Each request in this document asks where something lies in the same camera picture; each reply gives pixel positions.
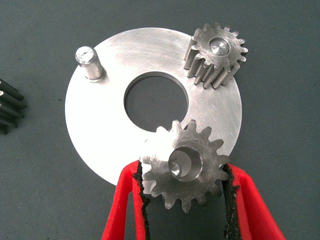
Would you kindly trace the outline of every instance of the metal gear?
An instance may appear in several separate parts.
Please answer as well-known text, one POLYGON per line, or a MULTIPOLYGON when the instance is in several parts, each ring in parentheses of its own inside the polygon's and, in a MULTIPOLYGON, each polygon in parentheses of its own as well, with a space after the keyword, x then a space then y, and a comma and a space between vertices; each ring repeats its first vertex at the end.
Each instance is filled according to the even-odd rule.
POLYGON ((189 212, 192 199, 205 205, 207 192, 221 194, 216 180, 228 179, 222 166, 229 162, 229 157, 217 154, 224 141, 209 141, 211 127, 200 133, 196 128, 194 120, 185 129, 179 121, 173 121, 170 131, 158 127, 154 138, 146 141, 147 152, 141 161, 142 167, 150 170, 145 172, 143 180, 155 182, 150 194, 152 197, 162 195, 166 209, 177 199, 181 200, 185 213, 189 212))
POLYGON ((206 89, 212 84, 216 89, 226 85, 246 61, 248 49, 242 47, 246 42, 237 38, 238 32, 230 32, 230 27, 214 27, 205 24, 203 29, 195 30, 185 55, 184 68, 188 77, 196 77, 194 83, 203 82, 206 89))

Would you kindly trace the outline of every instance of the center hole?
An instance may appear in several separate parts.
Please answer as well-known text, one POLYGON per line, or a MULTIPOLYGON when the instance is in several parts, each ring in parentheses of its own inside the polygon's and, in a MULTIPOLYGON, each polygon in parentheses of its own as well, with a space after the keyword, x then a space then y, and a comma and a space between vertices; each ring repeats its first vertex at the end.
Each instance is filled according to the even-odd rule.
POLYGON ((177 180, 190 182, 200 175, 202 159, 196 150, 183 146, 171 153, 168 166, 172 176, 177 180))
POLYGON ((162 126, 170 130, 174 120, 181 122, 185 118, 186 95, 174 82, 176 79, 168 77, 172 79, 165 76, 142 75, 136 78, 129 88, 124 107, 128 117, 139 128, 155 132, 157 127, 162 126))

